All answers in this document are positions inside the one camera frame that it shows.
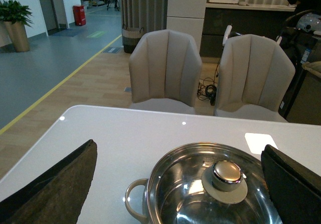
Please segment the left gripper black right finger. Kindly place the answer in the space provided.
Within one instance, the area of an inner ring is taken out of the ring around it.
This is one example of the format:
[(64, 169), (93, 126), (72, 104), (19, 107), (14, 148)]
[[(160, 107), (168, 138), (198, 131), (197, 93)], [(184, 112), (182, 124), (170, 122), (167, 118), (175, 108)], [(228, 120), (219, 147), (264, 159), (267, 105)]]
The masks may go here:
[(266, 145), (261, 165), (269, 196), (283, 223), (320, 223), (320, 176)]

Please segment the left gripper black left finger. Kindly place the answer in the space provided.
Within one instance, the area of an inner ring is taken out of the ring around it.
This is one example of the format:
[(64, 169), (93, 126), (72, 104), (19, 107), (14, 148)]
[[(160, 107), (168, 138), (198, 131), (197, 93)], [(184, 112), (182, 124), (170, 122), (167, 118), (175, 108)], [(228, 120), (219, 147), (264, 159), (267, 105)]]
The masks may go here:
[(93, 140), (1, 201), (1, 223), (76, 223), (97, 162)]

